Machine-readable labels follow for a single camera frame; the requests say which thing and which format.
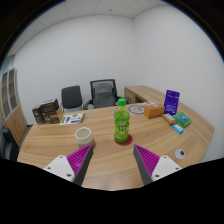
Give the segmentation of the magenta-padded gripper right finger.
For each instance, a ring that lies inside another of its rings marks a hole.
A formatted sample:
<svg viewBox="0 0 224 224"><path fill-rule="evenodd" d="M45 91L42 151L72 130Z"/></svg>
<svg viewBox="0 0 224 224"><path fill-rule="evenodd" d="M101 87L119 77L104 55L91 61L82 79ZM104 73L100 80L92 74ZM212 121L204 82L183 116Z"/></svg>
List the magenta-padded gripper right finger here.
<svg viewBox="0 0 224 224"><path fill-rule="evenodd" d="M133 154L144 185L181 170L169 156L158 156L139 145L134 145Z"/></svg>

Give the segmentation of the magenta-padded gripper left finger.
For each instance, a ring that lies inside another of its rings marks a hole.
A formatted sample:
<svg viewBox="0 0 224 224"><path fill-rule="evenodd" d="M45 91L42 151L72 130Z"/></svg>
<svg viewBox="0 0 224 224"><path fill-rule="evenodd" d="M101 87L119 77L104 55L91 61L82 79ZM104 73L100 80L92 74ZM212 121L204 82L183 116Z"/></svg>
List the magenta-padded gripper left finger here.
<svg viewBox="0 0 224 224"><path fill-rule="evenodd" d="M68 156L59 155L44 170L81 186L92 155L93 146L88 145Z"/></svg>

